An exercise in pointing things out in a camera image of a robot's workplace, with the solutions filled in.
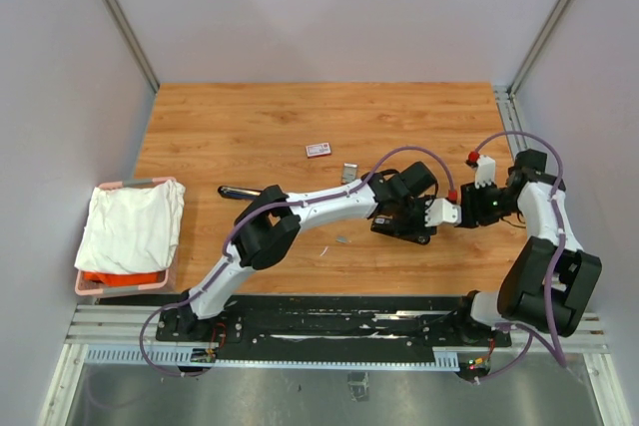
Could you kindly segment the staple box tray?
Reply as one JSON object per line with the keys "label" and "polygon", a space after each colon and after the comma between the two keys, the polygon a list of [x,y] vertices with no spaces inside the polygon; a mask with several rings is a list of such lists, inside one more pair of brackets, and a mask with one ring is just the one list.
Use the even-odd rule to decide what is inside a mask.
{"label": "staple box tray", "polygon": [[343,185],[354,182],[357,179],[358,165],[353,163],[344,163],[341,171],[340,181]]}

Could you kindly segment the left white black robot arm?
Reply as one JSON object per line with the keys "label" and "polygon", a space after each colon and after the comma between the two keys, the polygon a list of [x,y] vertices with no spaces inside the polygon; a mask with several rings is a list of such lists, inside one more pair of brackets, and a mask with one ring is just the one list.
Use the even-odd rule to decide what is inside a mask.
{"label": "left white black robot arm", "polygon": [[426,211],[437,188],[422,162],[402,172],[385,170],[339,188],[286,194],[279,186],[263,190],[238,216],[222,247],[222,257],[197,286],[184,292],[178,307],[179,329],[190,340],[207,339],[229,298],[252,274],[272,267],[288,254],[297,236],[348,219],[369,219],[370,230],[417,244],[436,234]]}

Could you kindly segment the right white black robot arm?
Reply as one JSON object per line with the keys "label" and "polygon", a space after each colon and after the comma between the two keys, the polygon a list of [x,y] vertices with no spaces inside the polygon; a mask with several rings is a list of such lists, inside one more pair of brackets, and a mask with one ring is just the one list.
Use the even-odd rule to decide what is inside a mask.
{"label": "right white black robot arm", "polygon": [[462,345],[476,345],[488,327],[505,321],[548,333],[551,313],[560,337],[572,335],[581,321],[602,263],[574,236],[564,206],[565,184],[555,186],[557,178],[545,172],[546,162],[543,152],[518,153],[500,187],[496,161],[478,152],[468,155],[475,178],[460,188],[460,225],[489,226],[518,214],[525,221],[527,241],[497,292],[473,290],[463,298],[464,313],[451,323]]}

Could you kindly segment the red white staple box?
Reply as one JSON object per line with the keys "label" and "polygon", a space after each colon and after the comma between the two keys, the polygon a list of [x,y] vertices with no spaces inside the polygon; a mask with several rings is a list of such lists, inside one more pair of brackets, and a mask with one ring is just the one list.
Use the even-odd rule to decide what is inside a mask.
{"label": "red white staple box", "polygon": [[306,146],[306,155],[309,159],[329,156],[331,147],[329,143],[319,143]]}

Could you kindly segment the small black clip object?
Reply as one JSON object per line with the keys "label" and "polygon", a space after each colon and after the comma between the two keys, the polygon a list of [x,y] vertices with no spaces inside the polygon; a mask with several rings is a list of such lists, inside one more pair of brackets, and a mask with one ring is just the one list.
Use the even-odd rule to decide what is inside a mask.
{"label": "small black clip object", "polygon": [[370,225],[372,232],[420,245],[429,244],[436,235],[436,226],[427,226],[422,220],[376,216]]}

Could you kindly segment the blue black stapler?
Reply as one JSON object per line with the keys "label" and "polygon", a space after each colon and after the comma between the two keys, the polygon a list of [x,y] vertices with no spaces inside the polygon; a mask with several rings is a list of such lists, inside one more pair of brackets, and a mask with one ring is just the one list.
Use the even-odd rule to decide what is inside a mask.
{"label": "blue black stapler", "polygon": [[231,186],[219,186],[218,193],[224,199],[252,200],[258,197],[262,191]]}

